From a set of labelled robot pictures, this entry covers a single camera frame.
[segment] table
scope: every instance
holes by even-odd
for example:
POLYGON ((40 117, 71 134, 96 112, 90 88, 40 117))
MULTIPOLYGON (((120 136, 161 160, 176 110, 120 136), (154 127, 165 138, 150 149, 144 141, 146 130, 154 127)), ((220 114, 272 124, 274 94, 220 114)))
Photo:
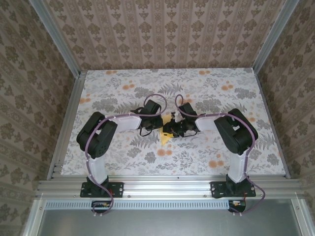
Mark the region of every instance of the table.
MULTIPOLYGON (((62 175, 87 175, 86 158, 76 136, 91 114, 107 116, 141 107, 145 97, 160 93, 167 98, 165 114, 176 110, 174 98, 184 96, 198 114, 238 108, 257 129, 259 138, 249 158, 250 175, 285 175, 279 147, 251 68, 150 69, 88 71, 62 175)), ((163 100, 154 97, 163 106, 163 100)), ((218 131, 173 138, 161 145, 155 130, 146 137, 139 130, 115 134, 105 154, 109 175, 225 175, 230 152, 218 131)))

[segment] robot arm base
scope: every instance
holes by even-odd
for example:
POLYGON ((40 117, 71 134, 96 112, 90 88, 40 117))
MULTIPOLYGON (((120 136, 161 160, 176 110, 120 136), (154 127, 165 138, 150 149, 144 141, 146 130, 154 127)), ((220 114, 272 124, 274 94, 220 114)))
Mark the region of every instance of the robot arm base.
MULTIPOLYGON (((123 182, 109 182, 108 178, 101 184, 113 195, 114 198, 122 198, 124 193, 123 182)), ((87 181, 82 183, 81 198, 109 198, 109 195, 88 177, 87 181)))
POLYGON ((210 189, 213 198, 227 198, 227 197, 255 197, 255 187, 244 179, 240 183, 235 183, 226 175, 226 181, 210 182, 210 189))

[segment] patterned wallpaper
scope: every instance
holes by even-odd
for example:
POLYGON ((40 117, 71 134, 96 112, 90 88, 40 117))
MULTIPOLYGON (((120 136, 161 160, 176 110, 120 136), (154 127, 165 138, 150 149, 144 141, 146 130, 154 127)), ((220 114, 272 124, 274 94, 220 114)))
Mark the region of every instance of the patterned wallpaper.
POLYGON ((45 179, 73 76, 30 3, 0 1, 0 235, 27 221, 45 179))
POLYGON ((290 173, 315 210, 315 1, 298 3, 258 76, 290 173))
POLYGON ((45 0, 81 70, 251 67, 284 0, 45 0))

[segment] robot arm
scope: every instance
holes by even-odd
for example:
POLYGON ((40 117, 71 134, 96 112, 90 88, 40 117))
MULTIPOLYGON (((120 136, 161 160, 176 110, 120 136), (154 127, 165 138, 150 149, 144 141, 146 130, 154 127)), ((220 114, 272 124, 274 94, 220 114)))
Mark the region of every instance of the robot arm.
MULTIPOLYGON (((88 161, 88 165, 91 170, 91 174, 97 183, 103 184, 107 180, 108 176, 104 167, 104 154, 107 152, 114 134, 127 130, 136 130, 142 128, 145 128, 149 131, 156 128, 161 128, 163 126, 161 115, 155 117, 141 116, 156 114, 160 108, 161 106, 158 103, 149 100, 144 107, 140 107, 132 111, 137 115, 129 114, 129 116, 126 115, 124 117, 114 117, 113 119, 109 119, 104 124, 102 124, 102 126, 99 128, 100 132, 95 133, 88 148, 88 154, 91 156, 88 161)), ((79 143, 80 149, 82 151, 85 151, 87 141, 93 130, 104 119, 105 116, 102 113, 95 112, 84 125, 77 136, 77 142, 79 143)))
MULTIPOLYGON (((244 121, 254 133, 255 139, 258 133, 245 116, 238 110, 233 109, 228 112, 244 121)), ((244 169, 246 165, 246 151, 252 145, 252 137, 246 127, 239 121, 228 116, 222 117, 200 117, 197 118, 196 126, 200 131, 218 130, 225 146, 230 150, 229 178, 234 183, 240 183, 246 177, 244 169)))

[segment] wire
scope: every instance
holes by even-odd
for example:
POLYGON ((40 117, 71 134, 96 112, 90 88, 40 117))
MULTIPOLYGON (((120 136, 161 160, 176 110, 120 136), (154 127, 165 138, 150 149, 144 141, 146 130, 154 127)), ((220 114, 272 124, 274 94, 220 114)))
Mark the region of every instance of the wire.
POLYGON ((244 199, 243 199, 243 201, 244 201, 245 204, 246 204, 246 193, 245 193, 245 191, 244 191, 244 199))
POLYGON ((186 137, 191 137, 191 136, 195 136, 198 132, 195 132, 194 134, 190 134, 190 135, 187 135, 187 136, 184 136, 184 138, 186 137))
MULTIPOLYGON (((110 197, 110 199, 111 199, 111 204, 110 204, 108 210, 107 210, 106 212, 104 212, 104 214, 107 214, 107 213, 110 211, 110 209, 113 207, 113 205, 114 205, 114 198, 113 198, 113 195, 108 191, 108 189, 105 188, 105 187, 103 187, 102 185, 100 185, 100 184, 95 180, 95 178, 94 178, 93 175, 92 175, 92 172, 91 172, 91 169, 90 169, 90 166, 89 166, 89 159, 90 159, 91 157, 90 157, 89 154, 88 154, 88 148, 89 148, 90 142, 91 142, 93 136, 95 135, 95 133, 97 132, 97 130, 98 130, 106 121, 108 121, 109 119, 115 119, 115 118, 121 118, 121 117, 129 117, 129 116, 133 116, 133 117, 140 117, 140 116, 141 116, 141 117, 155 117, 155 116, 161 115, 161 114, 166 110, 166 108, 167 108, 167 100, 166 100, 166 98, 165 98, 164 96, 162 96, 162 95, 160 95, 160 94, 157 94, 157 93, 154 93, 154 94, 151 94, 151 95, 149 95, 149 96, 146 97, 146 99, 144 100, 144 105, 146 104, 147 99, 148 99, 149 97, 152 97, 152 96, 159 96, 159 97, 161 97, 161 98, 164 99, 164 101, 165 101, 165 107, 164 107, 164 109, 163 109, 162 111, 160 111, 159 113, 153 114, 153 115, 122 114, 122 115, 116 115, 116 116, 106 117, 104 120, 102 120, 102 121, 95 127, 95 129, 93 130, 93 132, 91 133, 91 135, 90 135, 89 138, 88 138, 87 144, 85 145, 85 151, 84 151, 84 153, 85 153, 85 156, 86 156, 86 158, 87 158, 87 169, 88 169, 88 172, 89 172, 89 177, 90 177, 90 179, 93 181, 93 183, 94 183, 96 186, 98 186, 98 187, 100 187, 101 189, 103 189, 103 190, 109 195, 109 197, 110 197)), ((95 207, 93 207, 93 213, 94 213, 95 215, 98 214, 98 213, 95 212, 95 207)))
POLYGON ((150 134, 152 133, 152 131, 153 131, 153 130, 151 129, 149 133, 147 133, 147 134, 145 134, 145 135, 141 135, 142 129, 143 129, 143 127, 140 129, 140 133, 139 133, 139 135, 140 135, 141 137, 146 137, 146 136, 150 135, 150 134))
POLYGON ((238 117, 236 117, 236 116, 234 116, 234 115, 231 115, 231 114, 229 114, 229 113, 214 113, 214 114, 205 114, 205 115, 191 115, 191 114, 188 114, 188 113, 186 113, 186 112, 183 112, 183 111, 179 108, 179 106, 178 106, 178 104, 177 104, 177 98, 178 98, 178 97, 181 97, 181 99, 182 99, 181 105, 183 104, 184 97, 183 97, 181 94, 178 94, 178 95, 176 95, 176 97, 175 97, 175 106, 176 106, 176 108, 179 110, 180 113, 182 113, 182 114, 184 114, 184 115, 186 115, 186 116, 188 116, 188 117, 196 117, 196 118, 199 118, 199 117, 229 116, 229 117, 231 117, 231 118, 236 119, 237 121, 239 121, 245 128, 248 129, 248 131, 249 131, 249 133, 251 134, 251 137, 252 137, 252 145, 251 145, 250 148, 246 151, 246 154, 245 154, 244 175, 245 175, 246 179, 247 179, 252 185, 254 185, 254 186, 257 187, 260 191, 262 191, 262 194, 263 194, 263 195, 262 195, 262 198, 259 200, 259 202, 258 202, 255 206, 253 206, 251 209, 246 210, 246 211, 244 211, 244 212, 242 212, 242 213, 240 213, 239 211, 237 211, 236 209, 234 209, 234 208, 232 208, 232 207, 230 207, 230 208, 231 208, 232 210, 234 210, 234 211, 236 212, 236 214, 239 214, 239 215, 241 215, 241 214, 246 214, 246 213, 251 212, 251 211, 254 210, 256 207, 258 207, 259 204, 262 203, 262 201, 265 199, 265 196, 266 196, 265 191, 264 191, 261 187, 259 187, 257 184, 255 184, 253 181, 251 181, 250 178, 248 177, 248 175, 246 174, 246 171, 247 171, 247 163, 248 163, 248 156, 249 156, 250 151, 251 151, 251 150, 254 148, 254 146, 255 146, 255 135, 254 135, 253 131, 251 130, 251 128, 250 128, 244 121, 242 121, 240 118, 238 118, 238 117))

